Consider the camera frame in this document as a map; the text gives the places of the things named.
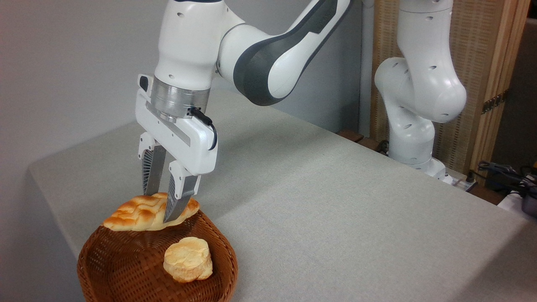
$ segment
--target woven basket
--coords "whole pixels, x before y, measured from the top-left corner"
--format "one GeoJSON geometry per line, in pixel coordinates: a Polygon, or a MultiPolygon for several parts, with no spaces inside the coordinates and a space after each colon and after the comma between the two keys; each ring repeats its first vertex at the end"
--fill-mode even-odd
{"type": "Polygon", "coordinates": [[[80,252],[78,279],[86,301],[229,301],[237,284],[237,258],[228,240],[198,211],[184,223],[161,231],[115,232],[103,226],[80,252]],[[164,253],[194,236],[209,244],[213,274],[207,280],[178,283],[164,270],[164,253]]]}

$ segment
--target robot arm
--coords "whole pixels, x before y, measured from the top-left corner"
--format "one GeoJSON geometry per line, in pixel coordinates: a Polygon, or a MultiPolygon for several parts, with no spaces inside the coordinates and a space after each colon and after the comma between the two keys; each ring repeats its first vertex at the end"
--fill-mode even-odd
{"type": "Polygon", "coordinates": [[[466,103],[449,51],[453,0],[401,0],[397,44],[404,58],[380,64],[375,84],[390,129],[389,156],[450,182],[432,158],[434,126],[455,119],[466,103]]]}
{"type": "Polygon", "coordinates": [[[283,100],[349,6],[350,0],[314,0],[281,35],[244,24],[232,28],[220,47],[220,74],[256,105],[283,100]]]}
{"type": "Polygon", "coordinates": [[[223,0],[169,0],[155,76],[139,76],[136,120],[144,194],[158,190],[164,157],[171,172],[165,221],[177,218],[214,170],[217,133],[204,115],[214,66],[257,105],[284,99],[351,0],[312,0],[291,27],[270,36],[244,25],[223,0]]]}

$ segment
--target bread roll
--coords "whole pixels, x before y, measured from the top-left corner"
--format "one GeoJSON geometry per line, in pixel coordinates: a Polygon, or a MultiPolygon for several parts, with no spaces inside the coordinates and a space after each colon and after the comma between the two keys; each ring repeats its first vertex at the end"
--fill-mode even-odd
{"type": "Polygon", "coordinates": [[[170,245],[164,253],[164,270],[181,283],[205,280],[213,273],[207,241],[186,237],[170,245]]]}
{"type": "Polygon", "coordinates": [[[104,220],[103,226],[113,231],[159,231],[181,224],[196,214],[200,208],[200,204],[191,198],[176,220],[164,223],[167,201],[167,193],[136,196],[120,205],[110,217],[104,220]]]}

